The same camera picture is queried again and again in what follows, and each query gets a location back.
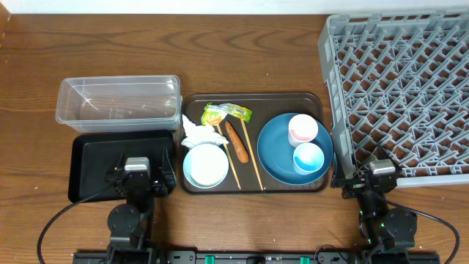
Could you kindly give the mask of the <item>green snack wrapper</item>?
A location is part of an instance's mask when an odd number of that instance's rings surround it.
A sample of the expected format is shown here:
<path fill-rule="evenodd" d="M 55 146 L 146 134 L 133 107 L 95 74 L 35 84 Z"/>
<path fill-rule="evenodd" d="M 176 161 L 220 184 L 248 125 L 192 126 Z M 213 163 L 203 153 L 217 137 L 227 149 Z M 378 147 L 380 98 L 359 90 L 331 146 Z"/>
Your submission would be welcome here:
<path fill-rule="evenodd" d="M 202 125 L 219 125 L 227 115 L 231 115 L 245 122 L 250 122 L 252 111 L 233 103 L 223 103 L 214 105 L 212 102 L 204 107 L 204 113 L 201 117 Z"/>

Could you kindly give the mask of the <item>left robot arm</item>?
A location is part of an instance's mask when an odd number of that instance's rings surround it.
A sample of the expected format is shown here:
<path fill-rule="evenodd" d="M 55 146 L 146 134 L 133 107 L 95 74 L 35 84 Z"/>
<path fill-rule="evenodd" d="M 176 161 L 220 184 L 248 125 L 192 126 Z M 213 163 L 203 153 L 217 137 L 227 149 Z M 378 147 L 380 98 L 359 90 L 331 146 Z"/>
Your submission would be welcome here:
<path fill-rule="evenodd" d="M 147 157 L 121 154 L 105 180 L 126 200 L 108 215 L 111 231 L 105 263 L 165 263 L 166 254 L 152 241 L 155 199 L 167 197 L 176 186 L 169 151 L 164 148 L 161 165 L 151 171 Z"/>

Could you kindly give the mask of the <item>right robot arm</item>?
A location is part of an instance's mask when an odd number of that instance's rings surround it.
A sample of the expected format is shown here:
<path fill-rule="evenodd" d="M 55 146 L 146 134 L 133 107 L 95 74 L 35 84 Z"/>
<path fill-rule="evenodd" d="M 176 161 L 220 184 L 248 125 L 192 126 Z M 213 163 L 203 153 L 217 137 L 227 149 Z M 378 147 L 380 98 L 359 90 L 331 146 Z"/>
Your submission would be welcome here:
<path fill-rule="evenodd" d="M 379 146 L 377 158 L 363 175 L 347 179 L 338 158 L 333 159 L 331 186 L 341 189 L 343 199 L 356 199 L 358 226 L 368 244 L 360 248 L 356 263 L 409 263 L 407 250 L 415 246 L 417 215 L 403 208 L 389 208 L 385 194 L 397 187 L 402 168 Z"/>

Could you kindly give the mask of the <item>orange carrot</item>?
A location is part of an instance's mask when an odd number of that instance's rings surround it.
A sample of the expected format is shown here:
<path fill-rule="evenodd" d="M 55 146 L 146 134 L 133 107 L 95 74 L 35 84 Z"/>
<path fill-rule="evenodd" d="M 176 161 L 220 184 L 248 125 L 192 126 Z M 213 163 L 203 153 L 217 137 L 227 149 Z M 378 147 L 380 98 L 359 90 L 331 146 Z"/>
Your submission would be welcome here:
<path fill-rule="evenodd" d="M 228 121 L 224 123 L 226 132 L 228 133 L 230 142 L 232 143 L 232 146 L 234 148 L 234 151 L 236 153 L 236 156 L 238 160 L 242 164 L 246 164 L 249 161 L 248 153 L 247 150 L 241 141 L 240 137 L 238 136 L 236 130 L 232 126 L 232 124 Z"/>

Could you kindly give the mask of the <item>white napkin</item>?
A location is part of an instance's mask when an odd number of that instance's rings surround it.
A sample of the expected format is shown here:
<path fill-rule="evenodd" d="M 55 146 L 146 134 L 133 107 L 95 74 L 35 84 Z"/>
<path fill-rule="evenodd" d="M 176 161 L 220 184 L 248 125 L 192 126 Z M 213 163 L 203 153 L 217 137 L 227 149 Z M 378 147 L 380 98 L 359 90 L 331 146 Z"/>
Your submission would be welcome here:
<path fill-rule="evenodd" d="M 215 131 L 213 126 L 196 125 L 184 114 L 182 115 L 182 126 L 185 132 L 185 138 L 181 141 L 181 145 L 188 149 L 192 149 L 200 144 L 220 146 L 229 143 L 227 138 Z"/>

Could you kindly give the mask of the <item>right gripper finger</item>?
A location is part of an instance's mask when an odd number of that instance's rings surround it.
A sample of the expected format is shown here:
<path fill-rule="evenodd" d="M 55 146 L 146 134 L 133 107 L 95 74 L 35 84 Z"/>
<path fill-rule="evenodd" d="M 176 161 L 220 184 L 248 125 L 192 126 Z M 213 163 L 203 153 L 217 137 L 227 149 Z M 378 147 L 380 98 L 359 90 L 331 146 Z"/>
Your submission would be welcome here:
<path fill-rule="evenodd" d="M 387 154 L 387 152 L 385 151 L 385 149 L 383 147 L 381 147 L 380 145 L 377 145 L 376 147 L 376 157 L 377 157 L 377 160 L 391 160 L 391 157 L 389 156 L 389 154 Z"/>
<path fill-rule="evenodd" d="M 335 180 L 345 180 L 345 173 L 343 170 L 343 166 L 341 165 L 341 161 L 338 158 L 337 154 L 333 157 L 333 178 Z"/>

